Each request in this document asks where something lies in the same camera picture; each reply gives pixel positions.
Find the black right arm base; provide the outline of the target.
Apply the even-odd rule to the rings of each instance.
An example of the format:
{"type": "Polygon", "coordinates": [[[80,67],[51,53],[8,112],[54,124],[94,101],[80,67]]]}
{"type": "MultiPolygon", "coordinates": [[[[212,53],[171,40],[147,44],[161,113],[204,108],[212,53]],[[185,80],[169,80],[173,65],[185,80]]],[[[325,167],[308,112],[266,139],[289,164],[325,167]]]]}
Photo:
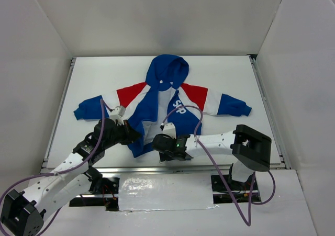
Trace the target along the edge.
{"type": "MultiPolygon", "coordinates": [[[[248,180],[243,182],[233,181],[231,178],[232,166],[229,169],[228,174],[223,174],[224,179],[226,180],[231,192],[238,203],[247,203],[249,200],[249,192],[251,188],[252,175],[249,176],[248,180]]],[[[232,203],[232,198],[227,191],[222,179],[220,176],[212,175],[211,176],[211,188],[213,191],[213,202],[214,204],[228,204],[232,203]]],[[[253,191],[252,191],[252,202],[260,203],[261,198],[259,194],[257,181],[254,180],[253,191]]]]}

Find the blue white red hooded jacket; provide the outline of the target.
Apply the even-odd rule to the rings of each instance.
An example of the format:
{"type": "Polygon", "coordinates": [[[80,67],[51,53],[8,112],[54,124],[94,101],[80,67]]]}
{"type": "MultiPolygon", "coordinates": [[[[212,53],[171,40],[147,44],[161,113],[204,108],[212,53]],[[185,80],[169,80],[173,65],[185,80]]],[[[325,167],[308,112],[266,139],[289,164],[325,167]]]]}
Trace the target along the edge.
{"type": "Polygon", "coordinates": [[[201,113],[236,117],[250,114],[252,108],[240,99],[186,84],[188,73],[189,65],[182,57],[159,55],[152,60],[144,82],[86,99],[79,103],[74,115],[77,120],[109,117],[107,110],[101,110],[101,100],[109,107],[123,106],[124,118],[141,134],[140,139],[128,145],[137,158],[152,151],[152,141],[160,132],[163,119],[173,123],[178,136],[200,135],[201,113]]]}

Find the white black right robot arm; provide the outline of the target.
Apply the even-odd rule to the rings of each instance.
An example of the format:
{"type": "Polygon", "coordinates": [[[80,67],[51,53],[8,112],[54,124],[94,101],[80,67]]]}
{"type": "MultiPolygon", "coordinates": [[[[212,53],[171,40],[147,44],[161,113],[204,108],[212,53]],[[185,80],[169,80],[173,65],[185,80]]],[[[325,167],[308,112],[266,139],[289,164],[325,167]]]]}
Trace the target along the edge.
{"type": "Polygon", "coordinates": [[[190,161],[203,155],[234,156],[228,185],[240,189],[254,172],[270,170],[272,140],[246,125],[221,134],[173,136],[170,128],[154,137],[152,148],[159,152],[161,161],[190,161]]]}

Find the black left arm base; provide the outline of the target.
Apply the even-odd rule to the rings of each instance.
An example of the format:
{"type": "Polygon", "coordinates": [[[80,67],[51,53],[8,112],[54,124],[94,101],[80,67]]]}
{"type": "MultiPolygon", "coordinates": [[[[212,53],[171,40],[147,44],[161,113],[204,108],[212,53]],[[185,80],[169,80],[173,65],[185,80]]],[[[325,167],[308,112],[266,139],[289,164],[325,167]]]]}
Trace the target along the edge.
{"type": "Polygon", "coordinates": [[[106,211],[118,211],[119,177],[103,177],[98,189],[73,198],[69,207],[103,207],[106,211]]]}

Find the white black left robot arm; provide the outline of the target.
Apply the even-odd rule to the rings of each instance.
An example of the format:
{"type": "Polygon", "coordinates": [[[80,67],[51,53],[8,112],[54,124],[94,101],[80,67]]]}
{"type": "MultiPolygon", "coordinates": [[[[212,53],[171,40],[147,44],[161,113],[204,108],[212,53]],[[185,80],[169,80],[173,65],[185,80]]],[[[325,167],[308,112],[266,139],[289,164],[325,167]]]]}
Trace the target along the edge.
{"type": "Polygon", "coordinates": [[[127,121],[100,120],[52,172],[42,174],[37,183],[20,192],[10,188],[1,197],[1,228],[13,235],[38,235],[44,222],[75,196],[101,193],[105,179],[93,165],[107,149],[131,144],[140,136],[127,121]]]}

